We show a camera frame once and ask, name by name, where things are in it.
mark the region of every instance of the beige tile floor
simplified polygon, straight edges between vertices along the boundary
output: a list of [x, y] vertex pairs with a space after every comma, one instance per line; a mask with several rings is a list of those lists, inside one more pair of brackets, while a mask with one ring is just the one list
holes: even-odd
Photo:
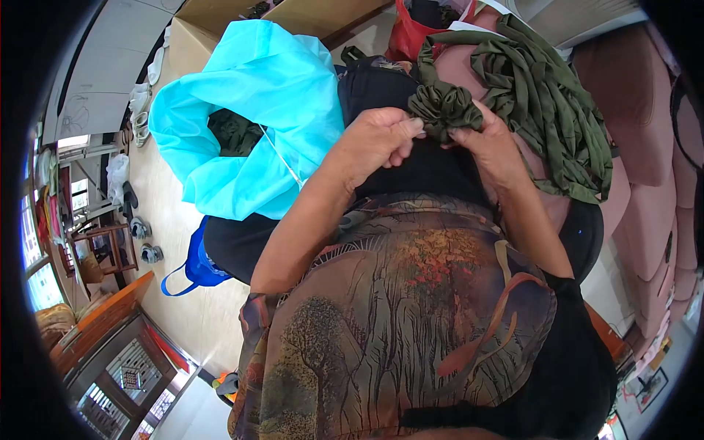
[[[395, 8], [386, 10], [357, 27], [353, 31], [355, 37], [346, 45], [356, 45], [367, 55], [384, 53], [395, 19]], [[332, 51], [335, 63], [342, 64], [339, 55], [344, 46]], [[169, 49], [166, 49], [154, 94], [176, 78], [170, 69]], [[149, 221], [153, 229], [149, 243], [161, 246], [165, 255], [164, 261], [155, 265], [140, 262], [137, 275], [147, 270], [153, 270], [156, 275], [142, 307], [177, 345], [211, 374], [233, 371], [242, 345], [237, 317], [249, 287], [231, 279], [216, 287], [199, 287], [177, 298], [164, 296], [159, 284], [184, 262], [190, 236], [203, 216], [194, 205], [181, 201], [182, 185], [161, 158], [152, 138], [142, 148], [132, 146], [130, 149], [130, 182], [139, 197], [136, 215]], [[169, 281], [171, 291], [178, 292], [188, 285], [182, 271]], [[593, 271], [582, 283], [582, 295], [620, 334], [633, 322], [633, 308], [621, 280], [612, 242], [605, 246]]]
[[[177, 79], [171, 71], [166, 49], [159, 81], [153, 93]], [[181, 201], [182, 185], [161, 158], [150, 137], [141, 148], [130, 147], [130, 182], [139, 197], [135, 215], [151, 223], [151, 245], [159, 245], [164, 260], [154, 265], [139, 262], [137, 276], [153, 270], [156, 276], [142, 307], [149, 317], [181, 348], [211, 374], [237, 367], [242, 335], [237, 319], [249, 287], [234, 279], [216, 287], [198, 287], [190, 293], [169, 298], [161, 293], [161, 280], [186, 259], [191, 234], [203, 215], [195, 205]], [[139, 248], [141, 241], [135, 242]], [[183, 270], [169, 278], [171, 292], [190, 285]]]

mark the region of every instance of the olive green cloth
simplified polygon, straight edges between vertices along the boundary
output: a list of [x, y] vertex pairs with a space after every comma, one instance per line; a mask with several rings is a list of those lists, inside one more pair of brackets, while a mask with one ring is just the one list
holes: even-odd
[[220, 155], [247, 157], [263, 136], [258, 124], [223, 108], [210, 115], [208, 128], [220, 144]]
[[422, 85], [408, 100], [410, 111], [443, 143], [450, 140], [450, 127], [481, 127], [482, 114], [472, 95], [438, 79], [432, 52], [435, 43], [476, 44], [471, 61], [488, 89], [484, 103], [546, 162], [549, 179], [531, 175], [535, 185], [587, 203], [605, 201], [611, 186], [611, 152], [591, 95], [555, 49], [515, 16], [504, 15], [496, 31], [505, 37], [460, 30], [426, 38], [418, 54]]

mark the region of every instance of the picture frame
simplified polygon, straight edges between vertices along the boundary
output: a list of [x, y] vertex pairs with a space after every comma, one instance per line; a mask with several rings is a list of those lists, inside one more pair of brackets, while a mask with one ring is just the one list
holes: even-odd
[[660, 392], [665, 388], [668, 381], [667, 375], [662, 371], [662, 368], [658, 368], [655, 374], [650, 376], [647, 386], [636, 396], [638, 411], [640, 411], [641, 414], [648, 409], [648, 406], [660, 395]]

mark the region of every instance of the white string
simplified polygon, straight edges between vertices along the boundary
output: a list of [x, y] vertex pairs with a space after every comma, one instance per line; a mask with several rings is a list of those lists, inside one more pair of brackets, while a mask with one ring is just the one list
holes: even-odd
[[264, 127], [262, 127], [261, 124], [257, 124], [257, 125], [259, 125], [259, 128], [262, 129], [262, 133], [264, 133], [264, 136], [266, 137], [266, 140], [269, 141], [269, 145], [271, 145], [271, 148], [274, 149], [274, 152], [276, 152], [276, 155], [279, 156], [279, 159], [281, 159], [281, 161], [284, 163], [284, 165], [286, 165], [286, 168], [288, 169], [288, 171], [291, 173], [291, 175], [292, 175], [292, 176], [294, 177], [294, 179], [296, 180], [296, 183], [298, 184], [298, 187], [299, 187], [299, 188], [302, 188], [302, 187], [303, 187], [303, 184], [306, 183], [306, 182], [305, 182], [305, 181], [302, 182], [301, 179], [298, 178], [298, 175], [296, 174], [296, 172], [294, 172], [294, 171], [291, 169], [291, 167], [289, 167], [289, 164], [286, 162], [286, 159], [284, 159], [284, 156], [281, 156], [281, 154], [279, 154], [279, 151], [278, 151], [278, 150], [276, 149], [276, 147], [274, 146], [274, 143], [271, 142], [271, 138], [269, 138], [269, 135], [266, 134], [266, 130], [264, 130]]

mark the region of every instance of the shoe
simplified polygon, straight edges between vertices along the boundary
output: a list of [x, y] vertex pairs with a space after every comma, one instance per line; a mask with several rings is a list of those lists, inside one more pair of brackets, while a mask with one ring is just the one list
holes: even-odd
[[135, 114], [136, 113], [132, 114], [132, 116], [130, 117], [130, 121], [132, 122], [132, 126], [136, 130], [146, 125], [146, 123], [149, 121], [149, 113], [143, 111], [138, 115]]
[[139, 255], [142, 257], [142, 261], [149, 264], [154, 264], [164, 259], [164, 253], [161, 251], [161, 247], [152, 247], [148, 243], [142, 244]]
[[144, 240], [151, 237], [151, 225], [137, 216], [130, 222], [130, 233], [136, 239]]
[[149, 85], [155, 85], [161, 76], [161, 65], [164, 63], [164, 48], [156, 49], [154, 61], [146, 68], [146, 77], [149, 79]]
[[128, 106], [132, 114], [138, 115], [146, 109], [151, 96], [151, 86], [145, 82], [143, 84], [135, 84], [134, 89], [130, 92], [130, 102]]
[[122, 215], [127, 219], [127, 223], [132, 222], [134, 217], [132, 216], [132, 205], [129, 200], [125, 200], [122, 204]]
[[122, 192], [124, 193], [122, 198], [124, 201], [129, 201], [133, 208], [139, 207], [139, 200], [137, 199], [137, 195], [134, 193], [132, 185], [129, 181], [122, 184]]
[[140, 128], [137, 128], [134, 131], [134, 143], [137, 145], [137, 148], [141, 148], [142, 145], [144, 145], [144, 142], [149, 138], [149, 127], [146, 125]]

